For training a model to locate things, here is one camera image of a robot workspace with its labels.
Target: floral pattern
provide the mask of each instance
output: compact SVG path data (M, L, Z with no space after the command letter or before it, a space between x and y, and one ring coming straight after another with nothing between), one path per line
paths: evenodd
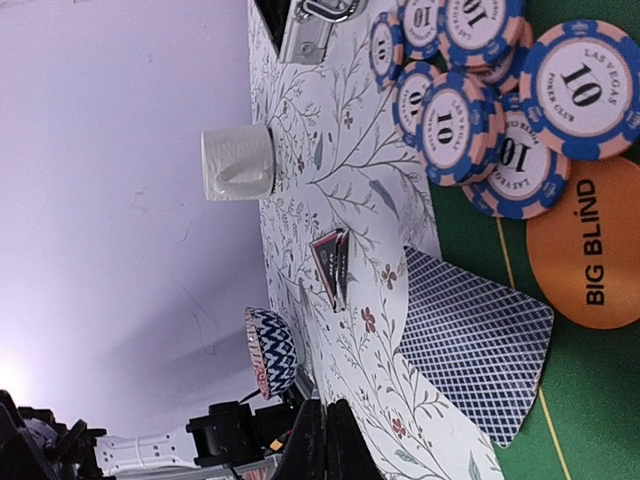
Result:
M332 30L318 66L283 65L249 0L253 120L272 131L274 194L260 221L270 308L300 331L325 403L346 398L388 480L498 480L485 435L399 353L407 316L402 247L439 256L427 180L379 92L368 32L393 0ZM334 313L310 242L351 232L348 310Z

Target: white wall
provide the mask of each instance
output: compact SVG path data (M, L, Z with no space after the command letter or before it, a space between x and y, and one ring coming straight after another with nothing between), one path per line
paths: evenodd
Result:
M256 388L257 204L206 202L199 147L250 122L246 3L0 2L0 388L21 404L132 435Z

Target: las vegas poker chip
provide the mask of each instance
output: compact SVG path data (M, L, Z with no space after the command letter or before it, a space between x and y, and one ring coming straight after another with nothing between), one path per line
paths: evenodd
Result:
M404 53L427 60L438 53L438 0L400 0L398 18L404 33Z
M398 78L404 60L404 36L397 17L389 12L378 15L371 26L369 40L371 70L376 83L385 88Z
M451 65L482 68L504 57L520 38L522 0L439 0L440 50Z
M487 99L463 74L437 76L418 113L416 147L429 180L462 185L482 164L489 137Z
M491 217L524 220L552 208L562 197L570 161L549 149L529 126L517 94L502 97L507 133L496 169L481 183L463 191L471 203Z
M478 183L485 180L496 168L500 159L500 151L506 134L506 117L504 108L497 92L493 87L483 84L475 75L467 75L478 88L480 88L487 101L485 109L489 114L489 136L484 159L479 166L474 167L474 174L465 182L466 184Z
M640 135L640 49L599 20L556 25L520 75L522 109L540 140L576 160L611 157Z
M393 87L393 121L398 134L410 147L416 144L418 111L433 79L440 75L437 67L427 62L412 62L407 65Z
M488 70L477 72L476 75L483 82L495 86L502 94L512 91L518 86L522 67L534 42L533 28L529 22L525 22L518 45L509 49L509 53Z

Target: blue zigzag pattern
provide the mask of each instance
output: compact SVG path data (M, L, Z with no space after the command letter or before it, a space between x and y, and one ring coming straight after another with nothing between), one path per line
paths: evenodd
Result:
M296 376L298 361L293 337L277 313L262 308L254 308L253 313L267 366L269 390L272 395L279 395L293 384Z

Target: poker table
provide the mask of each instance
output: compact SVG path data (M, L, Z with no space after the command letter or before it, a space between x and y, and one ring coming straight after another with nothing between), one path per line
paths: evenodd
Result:
M536 37L577 18L608 21L640 41L640 2L527 2ZM639 147L623 156L640 163ZM430 189L445 260L547 301L529 262L526 222L480 214L461 189ZM514 443L496 447L505 478L640 478L639 345L640 322L592 330L556 312L536 404Z

